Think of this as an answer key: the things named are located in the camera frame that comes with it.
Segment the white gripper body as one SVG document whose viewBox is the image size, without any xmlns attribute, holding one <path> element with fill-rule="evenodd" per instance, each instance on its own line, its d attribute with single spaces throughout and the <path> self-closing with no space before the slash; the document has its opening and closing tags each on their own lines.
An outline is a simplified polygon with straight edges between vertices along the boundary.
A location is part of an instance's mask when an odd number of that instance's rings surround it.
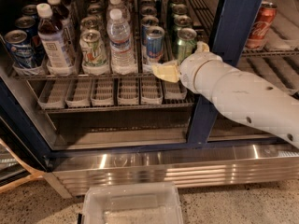
<svg viewBox="0 0 299 224">
<path fill-rule="evenodd" d="M 207 62 L 222 61 L 222 58 L 212 52 L 195 52 L 180 65 L 180 81 L 189 90 L 194 90 L 194 81 L 199 69 Z"/>
</svg>

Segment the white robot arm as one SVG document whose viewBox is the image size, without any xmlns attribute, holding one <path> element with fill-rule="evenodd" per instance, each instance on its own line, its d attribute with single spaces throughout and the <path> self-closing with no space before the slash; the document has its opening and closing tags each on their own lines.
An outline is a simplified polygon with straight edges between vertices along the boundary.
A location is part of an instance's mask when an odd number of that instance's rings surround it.
<svg viewBox="0 0 299 224">
<path fill-rule="evenodd" d="M 227 119 L 299 147 L 299 102 L 267 80 L 241 71 L 200 42 L 182 63 L 152 63 L 152 73 L 203 95 Z"/>
</svg>

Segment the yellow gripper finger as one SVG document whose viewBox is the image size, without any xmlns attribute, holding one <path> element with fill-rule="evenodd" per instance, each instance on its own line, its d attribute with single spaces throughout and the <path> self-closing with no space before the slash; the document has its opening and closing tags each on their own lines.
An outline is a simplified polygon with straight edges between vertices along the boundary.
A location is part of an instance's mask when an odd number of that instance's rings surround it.
<svg viewBox="0 0 299 224">
<path fill-rule="evenodd" d="M 196 53 L 209 52 L 209 45 L 203 41 L 198 41 L 196 46 Z"/>
<path fill-rule="evenodd" d="M 152 73 L 157 78 L 177 83 L 179 82 L 179 67 L 177 61 L 169 61 L 166 63 L 153 63 L 151 65 Z"/>
</svg>

